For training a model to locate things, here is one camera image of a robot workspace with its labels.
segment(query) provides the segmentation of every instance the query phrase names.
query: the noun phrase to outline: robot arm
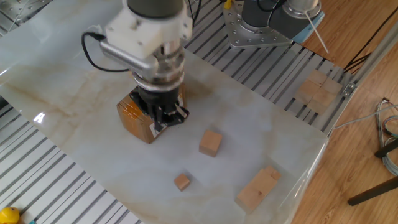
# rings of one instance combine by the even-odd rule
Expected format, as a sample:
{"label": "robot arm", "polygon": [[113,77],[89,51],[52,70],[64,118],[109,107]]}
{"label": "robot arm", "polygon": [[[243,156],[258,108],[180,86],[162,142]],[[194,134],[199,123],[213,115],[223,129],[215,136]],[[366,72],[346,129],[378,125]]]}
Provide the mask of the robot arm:
{"label": "robot arm", "polygon": [[123,0],[105,31],[103,53],[132,71],[138,89],[130,97],[154,120],[155,129],[184,122],[189,112],[178,104],[185,61],[181,40],[192,36],[185,2]]}

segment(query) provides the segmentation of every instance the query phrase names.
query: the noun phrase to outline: stacked wooden blocks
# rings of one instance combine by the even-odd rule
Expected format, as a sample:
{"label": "stacked wooden blocks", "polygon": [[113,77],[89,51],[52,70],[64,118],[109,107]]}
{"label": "stacked wooden blocks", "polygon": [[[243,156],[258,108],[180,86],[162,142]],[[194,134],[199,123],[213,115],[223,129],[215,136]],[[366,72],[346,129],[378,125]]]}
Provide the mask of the stacked wooden blocks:
{"label": "stacked wooden blocks", "polygon": [[341,85],[322,72],[312,71],[294,98],[318,114],[323,114],[335,100]]}
{"label": "stacked wooden blocks", "polygon": [[260,170],[250,183],[238,194],[235,202],[247,214],[250,214],[275,187],[279,178],[280,173],[272,166]]}

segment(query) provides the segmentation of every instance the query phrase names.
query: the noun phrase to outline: black table leg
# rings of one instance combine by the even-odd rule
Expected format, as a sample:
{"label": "black table leg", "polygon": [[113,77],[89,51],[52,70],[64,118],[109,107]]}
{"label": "black table leg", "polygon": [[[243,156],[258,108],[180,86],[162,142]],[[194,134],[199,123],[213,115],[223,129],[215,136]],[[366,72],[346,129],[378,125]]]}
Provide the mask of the black table leg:
{"label": "black table leg", "polygon": [[348,200],[348,204],[351,206],[362,203],[366,200],[379,196],[380,194],[384,194],[390,190],[393,190],[398,187],[398,177],[394,177],[391,180],[388,180],[382,184],[379,184],[365,192],[360,193],[357,196],[354,196]]}
{"label": "black table leg", "polygon": [[380,150],[378,150],[374,155],[377,158],[383,158],[384,156],[386,156],[387,153],[393,151],[396,148],[398,148],[398,139],[393,140],[388,145],[386,145],[383,148],[381,148]]}

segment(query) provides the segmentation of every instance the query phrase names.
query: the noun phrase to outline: rectangular wooden block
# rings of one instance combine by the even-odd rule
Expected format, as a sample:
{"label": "rectangular wooden block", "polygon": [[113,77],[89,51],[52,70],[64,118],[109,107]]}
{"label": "rectangular wooden block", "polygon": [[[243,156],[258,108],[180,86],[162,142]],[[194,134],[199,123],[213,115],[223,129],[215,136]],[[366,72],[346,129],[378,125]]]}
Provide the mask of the rectangular wooden block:
{"label": "rectangular wooden block", "polygon": [[318,70],[313,70],[307,80],[310,80],[321,87],[327,78],[328,76],[324,73],[319,72]]}
{"label": "rectangular wooden block", "polygon": [[206,130],[200,141],[199,152],[211,157],[216,157],[222,138],[222,135]]}
{"label": "rectangular wooden block", "polygon": [[235,202],[246,212],[251,213],[262,202],[267,194],[277,184],[277,179],[271,174],[278,173],[273,167],[269,166],[260,172],[245,186],[236,196]]}
{"label": "rectangular wooden block", "polygon": [[314,82],[305,80],[294,95],[294,98],[307,105],[319,89],[320,87]]}
{"label": "rectangular wooden block", "polygon": [[174,179],[174,184],[180,189],[180,191],[185,190],[191,182],[185,174],[180,174],[176,179]]}
{"label": "rectangular wooden block", "polygon": [[343,86],[340,83],[332,80],[331,78],[326,79],[326,81],[321,86],[322,89],[328,91],[333,95],[337,95],[342,87]]}

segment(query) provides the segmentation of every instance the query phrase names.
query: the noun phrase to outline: yellow object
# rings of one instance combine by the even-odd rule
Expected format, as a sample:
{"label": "yellow object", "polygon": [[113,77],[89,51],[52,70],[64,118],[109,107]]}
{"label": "yellow object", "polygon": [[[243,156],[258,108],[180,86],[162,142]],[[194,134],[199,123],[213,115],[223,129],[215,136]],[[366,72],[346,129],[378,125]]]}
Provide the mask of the yellow object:
{"label": "yellow object", "polygon": [[226,0],[224,3],[224,9],[231,9],[232,6],[232,0]]}
{"label": "yellow object", "polygon": [[19,220],[19,211],[15,207],[7,207],[0,211],[0,224],[16,224]]}

